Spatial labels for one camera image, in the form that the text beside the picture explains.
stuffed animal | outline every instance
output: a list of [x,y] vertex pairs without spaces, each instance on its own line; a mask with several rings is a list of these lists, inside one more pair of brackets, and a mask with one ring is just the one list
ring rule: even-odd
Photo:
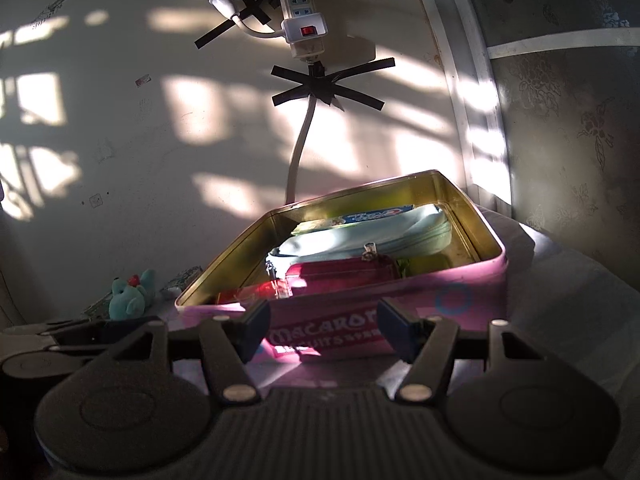
[[133,319],[145,313],[156,295],[156,272],[145,270],[142,276],[133,275],[128,280],[116,278],[111,284],[113,297],[109,302],[109,318]]

patterned wallpaper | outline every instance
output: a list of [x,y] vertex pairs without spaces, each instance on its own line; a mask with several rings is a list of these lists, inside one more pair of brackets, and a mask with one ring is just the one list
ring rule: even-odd
[[[640,0],[472,0],[487,45],[640,27]],[[640,290],[640,54],[575,48],[492,61],[517,220]]]

box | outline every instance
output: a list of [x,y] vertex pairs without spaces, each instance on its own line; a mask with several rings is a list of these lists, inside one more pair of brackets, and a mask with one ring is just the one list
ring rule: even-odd
[[476,206],[439,171],[381,180],[287,205],[266,213],[218,256],[176,300],[187,315],[213,315],[216,295],[268,280],[264,258],[303,221],[332,218],[404,204],[434,203],[452,225],[452,242],[441,253],[412,262],[411,276],[339,292],[271,301],[272,346],[313,347],[322,358],[390,353],[376,323],[382,297],[421,317],[446,316],[466,330],[485,330],[504,317],[507,258],[504,246]]

white power strip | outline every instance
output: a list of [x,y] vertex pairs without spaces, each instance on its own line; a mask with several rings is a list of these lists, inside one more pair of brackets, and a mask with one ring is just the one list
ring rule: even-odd
[[322,36],[327,34],[324,17],[316,9],[314,0],[280,0],[291,55],[296,59],[312,60],[324,52]]

blue circle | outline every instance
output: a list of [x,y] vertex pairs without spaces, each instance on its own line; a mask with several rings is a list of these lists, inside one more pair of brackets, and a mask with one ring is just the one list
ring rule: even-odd
[[[460,306],[456,306],[456,307],[445,306],[443,298],[446,297],[447,294],[455,290],[459,290],[465,295],[465,301]],[[458,316],[459,314],[464,314],[467,310],[469,310],[473,302],[474,302],[473,291],[465,283],[449,283],[449,285],[443,286],[436,294],[436,299],[435,299],[436,310],[438,312],[441,312],[442,314],[445,314],[446,316]]]

